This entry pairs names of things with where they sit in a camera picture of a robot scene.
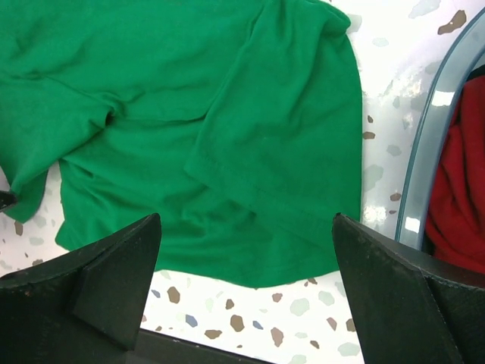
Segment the green t-shirt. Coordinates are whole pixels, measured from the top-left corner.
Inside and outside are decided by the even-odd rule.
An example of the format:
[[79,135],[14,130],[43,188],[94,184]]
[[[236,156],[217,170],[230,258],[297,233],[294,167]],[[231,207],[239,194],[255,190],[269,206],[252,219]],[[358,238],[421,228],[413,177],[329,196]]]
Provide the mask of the green t-shirt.
[[68,250],[152,213],[157,269],[246,287],[336,271],[361,211],[350,19],[323,1],[3,1],[1,167]]

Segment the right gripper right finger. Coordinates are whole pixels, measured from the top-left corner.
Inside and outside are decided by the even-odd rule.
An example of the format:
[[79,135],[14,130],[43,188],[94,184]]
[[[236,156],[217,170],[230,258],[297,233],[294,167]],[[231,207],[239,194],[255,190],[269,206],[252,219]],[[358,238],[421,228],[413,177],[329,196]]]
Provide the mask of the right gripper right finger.
[[482,363],[484,276],[338,214],[333,245],[366,363]]

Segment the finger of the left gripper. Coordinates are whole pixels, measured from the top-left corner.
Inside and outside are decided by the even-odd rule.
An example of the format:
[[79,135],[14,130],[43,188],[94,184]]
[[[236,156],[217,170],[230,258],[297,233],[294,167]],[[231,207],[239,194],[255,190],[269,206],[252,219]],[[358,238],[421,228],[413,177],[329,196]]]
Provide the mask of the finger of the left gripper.
[[0,212],[15,206],[17,203],[17,197],[8,191],[0,191]]

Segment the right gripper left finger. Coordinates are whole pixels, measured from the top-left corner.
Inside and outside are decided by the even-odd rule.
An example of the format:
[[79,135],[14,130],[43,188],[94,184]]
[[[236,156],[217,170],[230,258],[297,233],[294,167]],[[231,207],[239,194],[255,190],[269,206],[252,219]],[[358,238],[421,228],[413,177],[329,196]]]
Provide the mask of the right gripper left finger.
[[1,278],[3,363],[125,363],[161,243],[159,215]]

